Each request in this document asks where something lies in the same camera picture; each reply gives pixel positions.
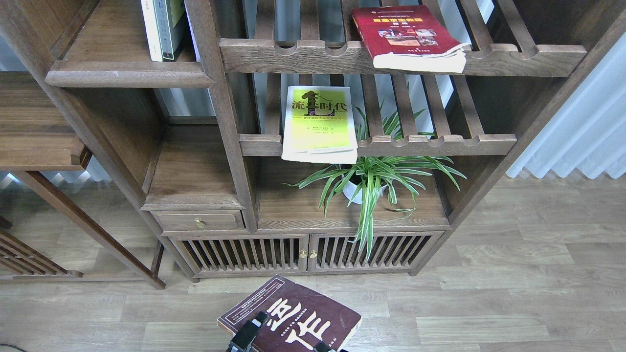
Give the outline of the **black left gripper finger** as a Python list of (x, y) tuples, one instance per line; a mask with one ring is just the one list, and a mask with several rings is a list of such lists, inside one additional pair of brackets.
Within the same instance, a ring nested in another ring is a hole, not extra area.
[(242, 328), (233, 336), (226, 348), (226, 352), (249, 352), (253, 341), (259, 334), (260, 328), (267, 320), (268, 315), (266, 312), (257, 312), (256, 316), (246, 321)]

